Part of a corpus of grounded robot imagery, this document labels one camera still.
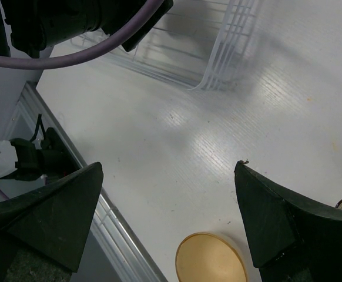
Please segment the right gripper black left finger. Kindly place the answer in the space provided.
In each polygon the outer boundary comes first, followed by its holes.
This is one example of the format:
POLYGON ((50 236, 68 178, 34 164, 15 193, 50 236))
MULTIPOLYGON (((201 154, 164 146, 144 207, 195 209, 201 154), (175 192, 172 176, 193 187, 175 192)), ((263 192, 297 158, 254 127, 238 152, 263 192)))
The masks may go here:
POLYGON ((103 183, 99 162, 0 202, 0 281, 70 281, 103 183))

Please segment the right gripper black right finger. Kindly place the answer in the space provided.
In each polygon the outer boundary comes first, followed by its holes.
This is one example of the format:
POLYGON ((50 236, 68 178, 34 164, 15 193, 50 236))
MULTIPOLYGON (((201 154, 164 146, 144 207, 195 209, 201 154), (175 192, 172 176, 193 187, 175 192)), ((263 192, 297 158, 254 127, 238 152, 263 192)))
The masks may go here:
POLYGON ((287 189, 243 161, 234 182, 262 281, 342 281, 342 210, 287 189))

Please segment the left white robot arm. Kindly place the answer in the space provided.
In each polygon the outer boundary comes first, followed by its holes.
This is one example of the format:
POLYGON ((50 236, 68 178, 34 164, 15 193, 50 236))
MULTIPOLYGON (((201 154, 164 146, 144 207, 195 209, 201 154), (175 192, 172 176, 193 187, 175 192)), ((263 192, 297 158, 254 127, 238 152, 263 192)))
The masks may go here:
POLYGON ((0 1, 0 56, 10 47, 38 58, 44 49, 98 29, 113 35, 144 1, 0 1))

